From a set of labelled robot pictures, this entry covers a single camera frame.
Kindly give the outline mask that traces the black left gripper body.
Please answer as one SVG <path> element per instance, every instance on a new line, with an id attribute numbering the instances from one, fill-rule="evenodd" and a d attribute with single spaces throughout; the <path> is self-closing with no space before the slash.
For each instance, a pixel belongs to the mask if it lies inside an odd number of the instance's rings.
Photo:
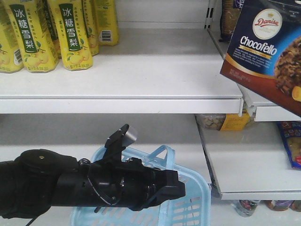
<path id="1" fill-rule="evenodd" d="M 175 170 L 145 167 L 141 159 L 98 160 L 91 164 L 88 180 L 102 202 L 133 211 L 154 207 L 186 195 Z"/>

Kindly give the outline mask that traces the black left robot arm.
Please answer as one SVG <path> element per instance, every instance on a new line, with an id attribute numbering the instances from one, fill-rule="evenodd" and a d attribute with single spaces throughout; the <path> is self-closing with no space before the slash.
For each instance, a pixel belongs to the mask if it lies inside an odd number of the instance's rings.
<path id="1" fill-rule="evenodd" d="M 33 149 L 0 164 L 0 214 L 4 218 L 37 218 L 52 206 L 140 211 L 185 194 L 176 171 L 145 167 L 138 158 L 122 161 L 121 152 L 109 150 L 91 162 Z"/>

